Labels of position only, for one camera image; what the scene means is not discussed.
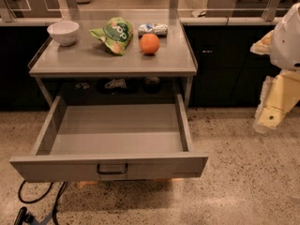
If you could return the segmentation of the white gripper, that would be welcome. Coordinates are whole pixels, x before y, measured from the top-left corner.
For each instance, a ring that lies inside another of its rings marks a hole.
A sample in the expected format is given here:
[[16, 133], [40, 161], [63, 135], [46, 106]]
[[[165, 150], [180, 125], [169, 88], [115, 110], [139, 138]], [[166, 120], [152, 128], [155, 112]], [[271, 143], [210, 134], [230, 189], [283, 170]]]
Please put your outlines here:
[[250, 51], [269, 55], [271, 63], [283, 70], [267, 76], [262, 84], [260, 104], [253, 128], [259, 133], [274, 130], [300, 101], [300, 3], [294, 4], [276, 25], [252, 44]]

